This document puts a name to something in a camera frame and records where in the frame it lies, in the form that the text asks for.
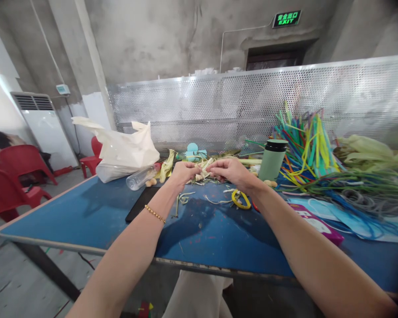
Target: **white pants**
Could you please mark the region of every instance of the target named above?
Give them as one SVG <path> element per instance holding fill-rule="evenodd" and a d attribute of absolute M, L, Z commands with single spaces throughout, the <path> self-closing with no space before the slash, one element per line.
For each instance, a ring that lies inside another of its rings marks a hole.
<path fill-rule="evenodd" d="M 181 270 L 162 318 L 232 318 L 222 290 L 232 278 Z"/>

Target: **metal screen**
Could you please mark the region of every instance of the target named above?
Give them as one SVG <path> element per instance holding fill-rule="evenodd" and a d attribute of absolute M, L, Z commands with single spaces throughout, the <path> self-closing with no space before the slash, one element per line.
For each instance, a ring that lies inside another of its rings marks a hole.
<path fill-rule="evenodd" d="M 118 131 L 152 124 L 156 149 L 209 152 L 264 142 L 284 101 L 293 114 L 324 107 L 330 138 L 398 137 L 398 56 L 108 86 Z"/>

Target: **black phone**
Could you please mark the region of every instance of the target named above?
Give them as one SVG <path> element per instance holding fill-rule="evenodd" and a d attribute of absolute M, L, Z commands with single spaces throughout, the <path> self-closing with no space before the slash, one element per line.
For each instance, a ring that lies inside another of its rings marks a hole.
<path fill-rule="evenodd" d="M 148 204 L 153 196 L 158 192 L 160 187 L 145 188 L 142 195 L 137 199 L 134 207 L 128 213 L 125 218 L 125 222 L 130 223 L 138 214 L 145 208 L 145 204 Z"/>

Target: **clear plastic bottle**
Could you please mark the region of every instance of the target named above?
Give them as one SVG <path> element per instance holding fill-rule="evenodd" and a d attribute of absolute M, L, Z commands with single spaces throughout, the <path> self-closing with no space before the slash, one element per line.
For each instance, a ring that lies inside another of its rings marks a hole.
<path fill-rule="evenodd" d="M 139 190 L 142 186 L 144 186 L 146 181 L 149 181 L 154 176 L 156 176 L 156 173 L 160 169 L 160 164 L 154 163 L 153 165 L 150 165 L 140 171 L 133 173 L 126 180 L 127 186 L 133 191 Z"/>

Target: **white plastic bag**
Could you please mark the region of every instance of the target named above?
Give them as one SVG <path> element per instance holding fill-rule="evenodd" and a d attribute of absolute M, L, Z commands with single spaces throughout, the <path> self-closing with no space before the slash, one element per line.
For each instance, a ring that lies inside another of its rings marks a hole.
<path fill-rule="evenodd" d="M 103 183 L 127 176 L 159 160 L 159 152 L 153 145 L 150 135 L 150 122 L 147 125 L 132 121 L 137 130 L 129 135 L 106 130 L 85 117 L 72 117 L 73 124 L 82 125 L 93 132 L 103 144 L 100 158 L 102 161 L 96 173 Z"/>

